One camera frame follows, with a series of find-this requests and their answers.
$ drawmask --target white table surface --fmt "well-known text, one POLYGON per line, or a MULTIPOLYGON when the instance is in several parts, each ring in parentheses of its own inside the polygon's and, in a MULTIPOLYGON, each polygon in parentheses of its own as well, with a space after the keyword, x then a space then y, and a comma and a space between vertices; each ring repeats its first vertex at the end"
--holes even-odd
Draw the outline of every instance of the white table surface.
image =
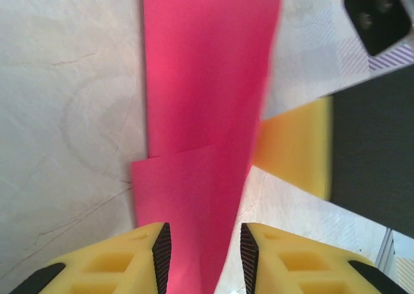
MULTIPOLYGON (((309 50, 298 30, 319 3, 285 0, 266 116, 369 77, 329 73, 317 50, 300 60, 318 67, 295 65, 309 50)), ((339 34, 352 36, 335 12, 339 34)), ((0 0, 0 293, 54 257, 136 226, 129 164, 146 157, 140 15, 140 0, 0 0)), ((236 228, 242 221, 371 260, 385 233, 256 168, 236 228)), ((238 240, 216 293, 244 293, 238 240)))

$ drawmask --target pink paper strip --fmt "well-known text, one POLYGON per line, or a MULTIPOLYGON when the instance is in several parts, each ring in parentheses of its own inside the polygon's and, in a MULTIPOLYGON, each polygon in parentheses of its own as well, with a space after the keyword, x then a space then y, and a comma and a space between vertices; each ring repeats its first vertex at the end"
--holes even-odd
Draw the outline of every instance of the pink paper strip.
POLYGON ((160 157, 134 163, 133 182, 138 223, 171 224, 169 294, 212 294, 217 285, 279 7, 280 0, 144 0, 149 155, 160 157))

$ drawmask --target yellow foam block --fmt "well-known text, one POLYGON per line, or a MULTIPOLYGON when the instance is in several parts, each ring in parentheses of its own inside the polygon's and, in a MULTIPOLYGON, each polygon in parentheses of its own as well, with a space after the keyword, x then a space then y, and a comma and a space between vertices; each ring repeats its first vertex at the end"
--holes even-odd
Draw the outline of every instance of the yellow foam block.
POLYGON ((348 263, 357 260, 373 265, 360 255, 263 224, 243 226, 241 256, 247 293, 380 294, 348 263), (249 259, 253 258, 254 249, 250 247, 254 242, 249 243, 249 235, 259 250, 254 289, 249 287, 252 279, 249 276, 253 275, 249 259))
POLYGON ((253 164, 319 198, 331 183, 331 97, 261 123, 253 164))
MULTIPOLYGON (((157 294, 153 246, 162 229, 164 223, 139 227, 56 258, 48 266, 64 263, 66 267, 40 293, 157 294)), ((169 227, 163 239, 171 245, 169 227)))

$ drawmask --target black object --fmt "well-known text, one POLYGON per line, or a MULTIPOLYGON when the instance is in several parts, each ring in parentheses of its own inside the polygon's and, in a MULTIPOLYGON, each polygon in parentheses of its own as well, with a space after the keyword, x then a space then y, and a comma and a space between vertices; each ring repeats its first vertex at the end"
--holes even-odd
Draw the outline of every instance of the black object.
POLYGON ((39 294, 65 267, 64 263, 57 263, 39 269, 11 291, 10 294, 39 294))
POLYGON ((377 268, 357 260, 350 260, 348 263, 354 267, 366 281, 379 290, 381 294, 408 294, 397 283, 392 281, 377 268))
POLYGON ((169 263, 171 260, 171 230, 169 223, 165 223, 162 226, 152 250, 158 294, 166 294, 169 263))
POLYGON ((414 237, 414 65, 333 94, 329 200, 414 237))
POLYGON ((245 276, 246 294, 254 294, 259 247, 245 223, 241 224, 240 254, 241 262, 243 263, 243 275, 245 276))
POLYGON ((413 23, 401 0, 343 0, 362 43, 375 56, 404 39, 413 23))

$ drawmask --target circular hole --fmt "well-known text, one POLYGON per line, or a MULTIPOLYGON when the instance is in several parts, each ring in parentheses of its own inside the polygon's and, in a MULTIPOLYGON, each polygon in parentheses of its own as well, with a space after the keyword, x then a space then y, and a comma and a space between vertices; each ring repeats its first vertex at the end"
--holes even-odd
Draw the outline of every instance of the circular hole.
POLYGON ((149 233, 142 233, 139 234, 138 236, 131 238, 131 240, 143 240, 145 238, 147 238, 149 236, 149 233))
POLYGON ((381 13, 386 13, 393 7, 393 1, 392 0, 376 0, 376 5, 381 13))
POLYGON ((278 236, 276 236, 275 234, 272 234, 272 233, 265 233, 265 238, 266 239, 272 239, 272 240, 279 239, 278 236))
POLYGON ((373 19, 371 17, 371 15, 369 15, 368 13, 361 13, 360 14, 360 24, 361 27, 365 30, 368 30, 371 28, 372 24, 373 24, 373 19))

